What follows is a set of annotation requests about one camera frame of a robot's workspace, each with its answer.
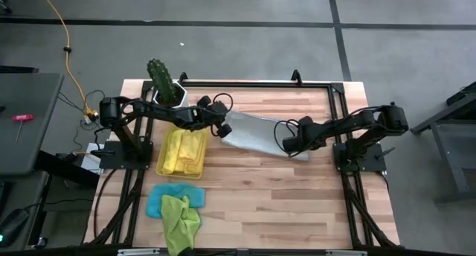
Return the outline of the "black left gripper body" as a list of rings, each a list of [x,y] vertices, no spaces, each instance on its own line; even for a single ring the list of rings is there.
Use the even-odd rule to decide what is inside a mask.
[[[196,104],[197,109],[196,119],[198,122],[204,124],[205,126],[214,125],[217,129],[222,128],[226,114],[228,113],[228,108],[221,101],[216,101],[213,103],[200,103]]]

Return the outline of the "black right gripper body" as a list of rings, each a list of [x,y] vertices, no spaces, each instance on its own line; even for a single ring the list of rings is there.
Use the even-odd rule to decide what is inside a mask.
[[[317,150],[324,146],[324,126],[300,125],[297,130],[297,151]]]

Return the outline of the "grey microfiber towel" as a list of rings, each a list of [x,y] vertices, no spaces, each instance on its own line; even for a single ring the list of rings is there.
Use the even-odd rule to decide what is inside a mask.
[[[282,150],[282,140],[297,133],[294,125],[244,112],[230,111],[225,122],[232,132],[222,139],[222,143],[273,156],[287,157]]]

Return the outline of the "blue microfiber towel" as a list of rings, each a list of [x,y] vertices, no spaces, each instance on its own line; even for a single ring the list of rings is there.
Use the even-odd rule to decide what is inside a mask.
[[[154,219],[161,219],[161,198],[172,196],[182,199],[187,196],[190,207],[203,208],[205,206],[205,190],[189,183],[163,183],[155,185],[149,193],[146,206],[146,215]]]

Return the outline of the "green microfiber towel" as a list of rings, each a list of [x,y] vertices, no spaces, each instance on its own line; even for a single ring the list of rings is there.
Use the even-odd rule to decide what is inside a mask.
[[[169,255],[179,256],[183,251],[193,250],[202,223],[198,211],[190,205],[189,197],[162,196],[161,215]]]

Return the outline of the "translucent yellow plastic tray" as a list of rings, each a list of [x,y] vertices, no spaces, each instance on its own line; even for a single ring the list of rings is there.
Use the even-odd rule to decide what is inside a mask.
[[[176,163],[176,167],[175,167],[175,170],[174,170],[173,173],[171,173],[171,174],[163,174],[162,173],[162,165],[164,163],[164,157],[165,157],[165,153],[166,153],[166,149],[167,149],[167,145],[166,145],[167,136],[173,130],[180,129],[180,128],[178,128],[177,126],[175,126],[171,123],[167,123],[167,122],[158,122],[157,125],[159,126],[158,133],[160,133],[159,140],[161,142],[160,142],[160,151],[159,151],[159,154],[158,154],[158,161],[157,161],[157,164],[155,166],[155,172],[158,175],[161,175],[161,176],[172,176],[172,177],[184,178],[184,179],[200,179],[202,177],[203,172],[200,176],[187,175],[184,172],[184,168],[185,168],[186,163],[181,162],[179,160],[179,158],[178,158],[178,161]]]

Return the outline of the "green cactus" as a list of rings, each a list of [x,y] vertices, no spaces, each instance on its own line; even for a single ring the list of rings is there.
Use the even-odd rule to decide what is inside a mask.
[[[157,90],[157,101],[160,104],[174,106],[177,101],[177,93],[165,64],[160,60],[151,59],[147,63],[147,72]]]

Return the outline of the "yellow power plug block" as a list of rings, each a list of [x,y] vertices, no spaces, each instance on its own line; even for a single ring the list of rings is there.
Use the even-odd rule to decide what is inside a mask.
[[[87,125],[93,124],[99,118],[99,114],[96,110],[86,107],[86,112],[83,116],[83,120]]]

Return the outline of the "white paper sheet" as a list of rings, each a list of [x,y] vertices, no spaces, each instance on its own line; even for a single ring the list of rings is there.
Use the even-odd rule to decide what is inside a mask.
[[[81,163],[81,168],[96,174],[103,173],[103,169],[100,168],[100,158],[91,154],[91,151],[98,150],[99,148],[103,148],[103,145],[101,144],[98,147],[95,143],[89,143],[86,151],[82,154],[83,161]]]

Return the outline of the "grey desk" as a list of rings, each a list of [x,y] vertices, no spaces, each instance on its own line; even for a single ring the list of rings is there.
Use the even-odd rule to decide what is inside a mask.
[[[57,95],[64,77],[60,74],[0,74],[0,176],[25,175],[33,171],[42,146]],[[19,141],[19,122],[15,115],[35,118],[23,124]]]

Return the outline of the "dark desk surface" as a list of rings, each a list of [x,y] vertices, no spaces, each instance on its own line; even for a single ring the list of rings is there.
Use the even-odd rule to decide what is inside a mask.
[[[6,180],[12,187],[5,206],[0,209],[0,223],[12,211],[30,207],[27,209],[29,217],[19,236],[10,246],[0,247],[0,253],[29,249],[39,239],[45,220],[45,212],[39,204],[47,194],[45,186],[49,183],[49,175],[37,171],[26,176],[8,176]]]

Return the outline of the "black computer mouse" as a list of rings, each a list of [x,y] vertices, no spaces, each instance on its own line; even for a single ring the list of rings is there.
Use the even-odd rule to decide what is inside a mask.
[[[16,242],[28,221],[29,213],[25,209],[11,211],[0,223],[0,248],[6,248]]]

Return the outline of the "black aluminium table frame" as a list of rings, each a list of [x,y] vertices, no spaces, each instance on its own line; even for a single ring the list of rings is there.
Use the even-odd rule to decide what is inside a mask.
[[[185,80],[191,103],[207,95],[232,105],[234,110],[281,120],[311,116],[323,123],[367,105],[360,82],[296,80]],[[117,169],[99,178],[95,207],[86,230],[92,241],[111,220],[137,177],[138,197],[124,212],[106,247],[116,249],[166,246],[160,220],[146,215],[147,198],[166,181],[155,172],[160,151],[158,122],[133,121],[130,129],[153,144],[146,170]],[[330,139],[313,151],[308,161],[241,150],[211,138],[205,171],[196,186],[205,189],[205,206],[199,209],[203,225],[196,235],[198,255],[269,256],[325,255],[328,249],[356,250],[368,256],[390,256],[399,247],[390,197],[384,180],[374,173],[356,174],[350,185],[364,199],[370,224],[350,204],[336,169]]]

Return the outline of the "silver frame bracket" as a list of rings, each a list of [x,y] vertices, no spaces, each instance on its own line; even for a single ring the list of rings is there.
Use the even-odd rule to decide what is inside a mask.
[[[368,256],[367,252],[356,250],[337,250],[328,249],[325,252],[326,256]]]
[[[160,249],[158,248],[142,248],[142,249],[120,249],[117,256],[158,256]]]

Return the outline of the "red-handled hex key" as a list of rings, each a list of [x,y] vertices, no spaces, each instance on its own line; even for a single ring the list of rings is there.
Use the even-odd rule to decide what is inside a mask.
[[[35,117],[31,114],[15,115],[12,117],[12,121],[19,122],[19,128],[16,134],[16,142],[19,141],[19,137],[22,132],[23,124],[28,121],[32,121]]]

